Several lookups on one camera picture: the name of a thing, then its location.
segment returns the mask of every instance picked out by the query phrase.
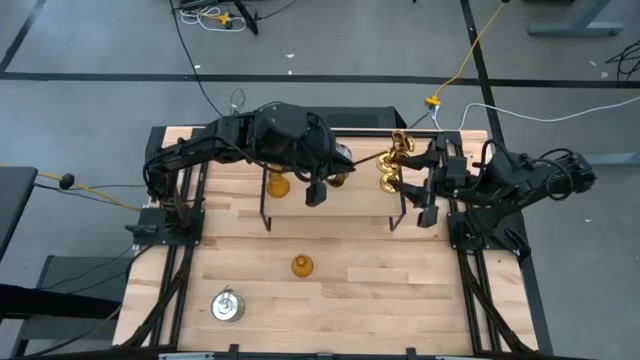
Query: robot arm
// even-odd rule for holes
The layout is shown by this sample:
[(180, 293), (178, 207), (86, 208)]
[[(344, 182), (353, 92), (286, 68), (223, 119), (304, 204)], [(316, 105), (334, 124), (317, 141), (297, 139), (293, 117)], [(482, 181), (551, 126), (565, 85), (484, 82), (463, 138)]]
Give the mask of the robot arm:
[[(491, 144), (498, 151), (486, 163)], [(509, 152), (502, 144), (489, 140), (483, 145), (480, 163), (473, 164), (480, 169), (478, 175), (467, 171), (467, 158), (449, 156), (447, 152), (446, 139), (442, 135), (432, 140), (425, 153), (397, 158), (396, 163), (404, 167), (428, 168), (429, 175), (422, 186), (401, 182), (393, 185), (414, 207), (423, 209), (418, 217), (420, 227), (430, 227), (437, 222), (436, 196), (471, 205), (460, 213), (464, 233), (469, 235), (466, 238), (470, 249), (482, 246), (483, 237), (490, 235), (508, 215), (547, 197), (564, 200), (572, 193), (582, 193), (596, 180), (584, 157), (568, 149), (557, 149), (533, 159), (527, 154)], [(548, 156), (554, 153), (562, 154), (549, 159)]]
[[(351, 160), (336, 150), (335, 135), (323, 119), (304, 107), (277, 103), (225, 117), (210, 123), (192, 139), (178, 139), (177, 144), (163, 149), (147, 149), (143, 176), (149, 194), (160, 202), (167, 221), (177, 228), (188, 227), (190, 210), (178, 196), (178, 172), (211, 160), (245, 160), (270, 171), (293, 172), (310, 183), (308, 206), (326, 199), (324, 179), (355, 170)], [(267, 164), (280, 165), (282, 170)]]

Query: metal can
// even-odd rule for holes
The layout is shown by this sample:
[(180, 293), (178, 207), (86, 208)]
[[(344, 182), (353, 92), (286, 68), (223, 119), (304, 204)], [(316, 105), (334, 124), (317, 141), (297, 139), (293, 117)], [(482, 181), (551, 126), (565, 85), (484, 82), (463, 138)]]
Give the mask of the metal can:
[(225, 289), (211, 302), (211, 313), (220, 321), (237, 321), (244, 314), (244, 300), (233, 290)]

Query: wooden table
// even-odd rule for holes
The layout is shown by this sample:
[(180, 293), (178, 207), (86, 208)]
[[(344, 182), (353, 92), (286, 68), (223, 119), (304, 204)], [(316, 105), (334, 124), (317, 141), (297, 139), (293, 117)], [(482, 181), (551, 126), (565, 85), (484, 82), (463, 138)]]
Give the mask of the wooden table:
[[(164, 146), (189, 138), (191, 131), (168, 127)], [(463, 131), (462, 138), (470, 163), (479, 161), (486, 132)], [(365, 144), (372, 153), (391, 143), (388, 137), (339, 141)], [(418, 140), (416, 153), (427, 143)], [(421, 184), (425, 174), (409, 170), (404, 179)], [(394, 232), (384, 218), (326, 216), (331, 214), (280, 216), (267, 232), (258, 211), (261, 179), (255, 165), (209, 164), (206, 220), (191, 266), (179, 350), (227, 351), (239, 344), (242, 352), (404, 354), (415, 347), (418, 354), (472, 354), (458, 257), (444, 219), (447, 201), (438, 200), (439, 222), (429, 229), (416, 226), (418, 211), (408, 203)], [(156, 246), (133, 265), (114, 344), (127, 339), (155, 304), (166, 252)], [(300, 253), (315, 265), (306, 279), (290, 270)], [(536, 348), (515, 256), (485, 251), (484, 257), (497, 309), (523, 342)], [(210, 311), (212, 299), (227, 285), (246, 302), (235, 323), (217, 321)], [(476, 308), (483, 347), (489, 349), (486, 321)], [(161, 344), (167, 342), (172, 313), (170, 304)]]

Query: orange object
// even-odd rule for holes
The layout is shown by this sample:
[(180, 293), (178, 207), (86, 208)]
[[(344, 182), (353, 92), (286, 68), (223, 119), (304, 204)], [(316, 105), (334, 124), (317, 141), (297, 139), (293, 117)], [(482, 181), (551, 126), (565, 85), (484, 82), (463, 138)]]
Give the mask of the orange object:
[[(281, 167), (273, 166), (274, 169), (280, 170)], [(289, 193), (291, 185), (289, 180), (282, 174), (270, 172), (269, 181), (267, 182), (267, 193), (275, 198), (284, 197)]]
[(298, 255), (291, 262), (291, 271), (297, 277), (307, 277), (313, 271), (313, 260), (307, 255)]

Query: concrete floor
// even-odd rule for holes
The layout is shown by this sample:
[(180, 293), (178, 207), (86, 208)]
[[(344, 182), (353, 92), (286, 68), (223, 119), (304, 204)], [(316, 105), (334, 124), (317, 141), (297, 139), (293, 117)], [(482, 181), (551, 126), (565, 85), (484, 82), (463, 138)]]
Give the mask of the concrete floor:
[[(498, 0), (473, 0), (478, 26)], [(35, 0), (0, 1), (0, 49), (18, 33)], [(261, 14), (287, 1), (255, 2)], [(626, 21), (616, 38), (538, 39), (526, 24), (568, 18), (582, 6), (511, 1), (482, 41), (491, 78), (613, 80), (604, 65), (637, 41), (640, 5), (619, 0), (603, 20)], [(189, 64), (164, 0), (47, 0), (11, 62), (9, 72), (188, 74)], [(261, 34), (205, 32), (182, 25), (194, 62), (207, 74), (451, 76), (469, 49), (457, 1), (300, 0), (260, 23)], [(473, 60), (463, 73), (477, 76)], [(408, 121), (425, 111), (436, 88), (414, 84), (207, 83), (227, 111), (233, 89), (245, 109), (272, 100), (301, 105), (396, 106)], [(493, 88), (498, 106), (538, 117), (562, 116), (640, 95), (624, 89)], [(142, 182), (143, 148), (151, 126), (190, 124), (215, 116), (197, 86), (176, 82), (0, 80), (2, 163), (72, 172), (85, 184)], [(482, 102), (479, 87), (443, 91), (443, 127), (455, 128), (464, 106)], [(500, 116), (507, 145), (537, 155), (563, 146), (585, 153), (637, 150), (640, 102), (556, 124)], [(429, 121), (419, 127), (431, 128)], [(474, 110), (466, 125), (489, 130)], [(586, 194), (550, 200), (525, 211), (527, 230), (551, 339), (557, 355), (637, 358), (640, 332), (640, 242), (634, 238), (640, 169), (598, 168)], [(142, 189), (111, 194), (133, 205)], [(36, 189), (0, 264), (0, 281), (33, 286), (49, 254), (112, 256), (130, 244), (123, 226), (136, 214)], [(0, 326), (0, 357), (17, 322)]]

